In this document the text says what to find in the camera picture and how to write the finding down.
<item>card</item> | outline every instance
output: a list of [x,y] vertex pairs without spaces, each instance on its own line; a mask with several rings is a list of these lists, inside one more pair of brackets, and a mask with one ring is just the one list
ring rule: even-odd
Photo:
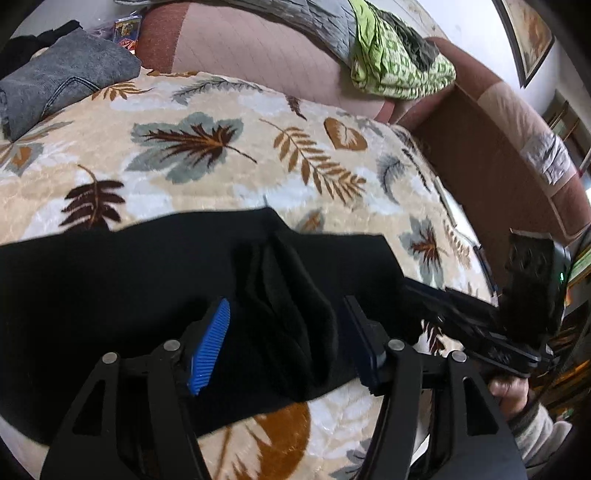
[[139,37],[139,26],[141,23],[142,17],[140,15],[120,18],[115,22],[113,41],[135,55],[135,48],[138,44]]

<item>bed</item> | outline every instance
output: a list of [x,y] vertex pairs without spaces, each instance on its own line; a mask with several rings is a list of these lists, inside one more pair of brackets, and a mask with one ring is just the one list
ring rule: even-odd
[[[0,159],[3,244],[72,226],[116,230],[186,210],[270,206],[310,235],[381,234],[405,275],[491,300],[472,248],[455,231],[435,175],[405,129],[250,81],[143,69],[15,143],[3,142]],[[73,216],[69,204],[95,188],[102,209]],[[461,348],[432,325],[423,330],[419,351]],[[417,449],[427,434],[427,392],[421,403]],[[380,405],[353,380],[199,444],[214,480],[349,479]],[[0,434],[39,478],[47,446],[2,420]]]

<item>framed picture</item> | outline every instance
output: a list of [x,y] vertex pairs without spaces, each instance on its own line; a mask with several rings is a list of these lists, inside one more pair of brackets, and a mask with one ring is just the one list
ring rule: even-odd
[[492,0],[513,50],[519,83],[526,87],[554,44],[554,35],[525,0]]

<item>green patterned cloth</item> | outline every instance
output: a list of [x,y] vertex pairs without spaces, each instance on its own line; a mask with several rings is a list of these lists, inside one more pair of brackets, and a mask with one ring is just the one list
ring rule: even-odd
[[413,100],[432,95],[456,79],[453,64],[439,54],[421,72],[411,61],[394,29],[365,0],[349,0],[357,19],[351,80],[361,91]]

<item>hand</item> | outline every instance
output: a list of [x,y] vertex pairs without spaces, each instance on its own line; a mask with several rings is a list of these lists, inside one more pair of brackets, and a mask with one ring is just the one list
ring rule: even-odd
[[506,421],[516,417],[527,405],[530,384],[525,378],[495,377],[488,390],[494,397],[500,398],[501,413]]

